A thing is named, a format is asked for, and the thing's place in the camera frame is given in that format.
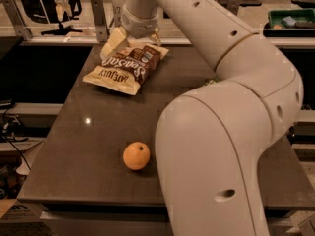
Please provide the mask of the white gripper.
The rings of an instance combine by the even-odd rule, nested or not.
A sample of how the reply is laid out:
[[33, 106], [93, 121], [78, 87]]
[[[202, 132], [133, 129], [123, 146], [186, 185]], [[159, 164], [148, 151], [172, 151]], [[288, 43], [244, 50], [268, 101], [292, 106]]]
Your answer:
[[115, 28], [107, 43], [100, 51], [100, 58], [106, 60], [114, 55], [118, 50], [128, 45], [127, 34], [136, 39], [148, 37], [151, 42], [161, 46], [161, 40], [156, 30], [158, 25], [158, 14], [153, 13], [147, 18], [142, 19], [131, 13], [126, 6], [121, 14], [122, 27]]

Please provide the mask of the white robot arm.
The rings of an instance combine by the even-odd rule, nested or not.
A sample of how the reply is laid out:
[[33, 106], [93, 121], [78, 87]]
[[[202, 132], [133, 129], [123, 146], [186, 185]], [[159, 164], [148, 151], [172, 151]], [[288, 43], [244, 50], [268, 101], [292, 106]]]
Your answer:
[[261, 155], [295, 122], [303, 82], [264, 36], [214, 0], [112, 0], [136, 37], [163, 8], [218, 76], [174, 99], [157, 122], [158, 176], [174, 236], [269, 236]]

